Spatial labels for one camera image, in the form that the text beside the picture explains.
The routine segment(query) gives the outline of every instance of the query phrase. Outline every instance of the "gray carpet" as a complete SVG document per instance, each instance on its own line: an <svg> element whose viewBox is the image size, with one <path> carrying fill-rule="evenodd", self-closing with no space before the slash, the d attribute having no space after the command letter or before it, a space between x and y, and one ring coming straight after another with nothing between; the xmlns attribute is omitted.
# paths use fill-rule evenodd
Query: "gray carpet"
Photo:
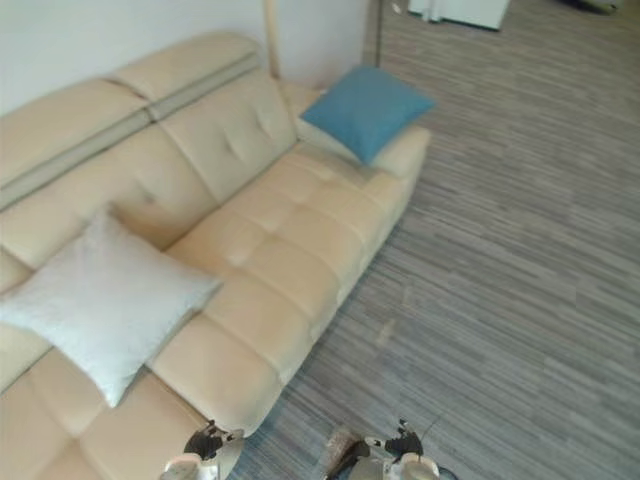
<svg viewBox="0 0 640 480"><path fill-rule="evenodd" d="M640 478L640 6L514 0L501 33L387 15L383 66L429 92L398 228L235 480L309 479L340 424L440 420L463 480Z"/></svg>

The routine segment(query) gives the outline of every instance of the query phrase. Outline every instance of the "sofa headrest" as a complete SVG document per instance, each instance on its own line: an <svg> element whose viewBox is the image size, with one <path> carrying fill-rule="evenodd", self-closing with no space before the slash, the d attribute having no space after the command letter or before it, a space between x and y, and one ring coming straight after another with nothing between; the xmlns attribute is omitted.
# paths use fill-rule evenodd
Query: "sofa headrest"
<svg viewBox="0 0 640 480"><path fill-rule="evenodd" d="M146 104L121 85L98 79L0 118L0 210L149 125Z"/></svg>
<svg viewBox="0 0 640 480"><path fill-rule="evenodd" d="M117 70L112 78L149 102L155 120L259 66L258 44L235 33L208 33Z"/></svg>

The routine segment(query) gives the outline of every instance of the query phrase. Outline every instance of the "white pillow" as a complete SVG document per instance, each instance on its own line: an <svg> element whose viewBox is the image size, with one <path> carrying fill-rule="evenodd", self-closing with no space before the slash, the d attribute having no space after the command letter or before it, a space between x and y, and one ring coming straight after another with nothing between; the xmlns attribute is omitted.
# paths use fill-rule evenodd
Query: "white pillow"
<svg viewBox="0 0 640 480"><path fill-rule="evenodd" d="M142 364L219 284L160 253L105 211L2 297L0 318L49 340L115 407Z"/></svg>

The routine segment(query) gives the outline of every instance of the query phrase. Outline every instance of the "white wall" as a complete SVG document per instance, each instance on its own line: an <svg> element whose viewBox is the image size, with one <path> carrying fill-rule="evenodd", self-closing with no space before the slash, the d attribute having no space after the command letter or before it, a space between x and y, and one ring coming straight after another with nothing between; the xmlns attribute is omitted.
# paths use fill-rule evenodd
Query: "white wall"
<svg viewBox="0 0 640 480"><path fill-rule="evenodd" d="M274 0L282 78L324 87L361 63L369 0Z"/></svg>
<svg viewBox="0 0 640 480"><path fill-rule="evenodd" d="M0 112L216 29L266 45L262 0L0 0Z"/></svg>

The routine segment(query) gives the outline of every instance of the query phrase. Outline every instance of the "beige leather sofa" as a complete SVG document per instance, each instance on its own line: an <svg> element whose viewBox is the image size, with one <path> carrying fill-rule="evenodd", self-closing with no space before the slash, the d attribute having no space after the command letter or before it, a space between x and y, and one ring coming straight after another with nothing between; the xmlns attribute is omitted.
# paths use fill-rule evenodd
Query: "beige leather sofa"
<svg viewBox="0 0 640 480"><path fill-rule="evenodd" d="M57 349L0 326L2 480L154 479L205 418L258 428L402 214L429 141L410 127L361 167L295 118L316 95L218 33L2 118L1 291L107 203L224 280L115 409Z"/></svg>

